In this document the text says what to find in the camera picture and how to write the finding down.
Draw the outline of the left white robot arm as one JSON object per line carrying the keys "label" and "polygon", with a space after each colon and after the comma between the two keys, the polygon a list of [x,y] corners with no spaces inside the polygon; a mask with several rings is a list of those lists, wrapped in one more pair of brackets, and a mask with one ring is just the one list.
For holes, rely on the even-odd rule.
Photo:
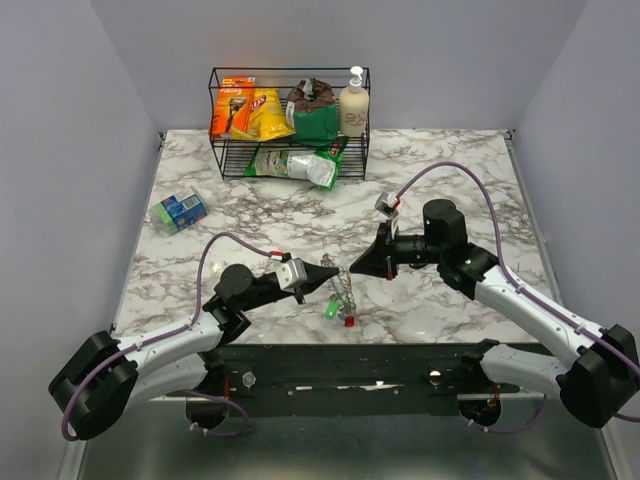
{"label": "left white robot arm", "polygon": [[248,311],[292,297],[304,304],[339,273],[336,267],[290,258],[271,273],[255,276],[243,264],[221,274],[214,296],[196,306],[193,318],[146,334],[114,338],[99,331],[87,338],[48,386],[63,413],[65,440],[92,439],[109,429],[125,409],[181,390],[214,393],[220,368],[206,352],[235,341],[248,329]]}

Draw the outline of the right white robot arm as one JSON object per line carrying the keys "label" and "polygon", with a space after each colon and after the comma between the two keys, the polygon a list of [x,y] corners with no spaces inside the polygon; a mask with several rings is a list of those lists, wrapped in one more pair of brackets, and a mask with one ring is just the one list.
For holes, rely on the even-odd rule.
{"label": "right white robot arm", "polygon": [[469,241],[464,215],[452,201],[424,205],[421,235],[400,234],[399,199],[382,194],[376,208],[387,219],[350,273],[392,280],[402,265],[433,265],[447,286],[502,314],[548,351],[527,353],[483,341],[460,367],[467,389],[480,392],[496,383],[543,393],[592,428],[605,426],[638,393],[633,335],[620,325],[604,328],[586,320],[531,288],[496,255]]}

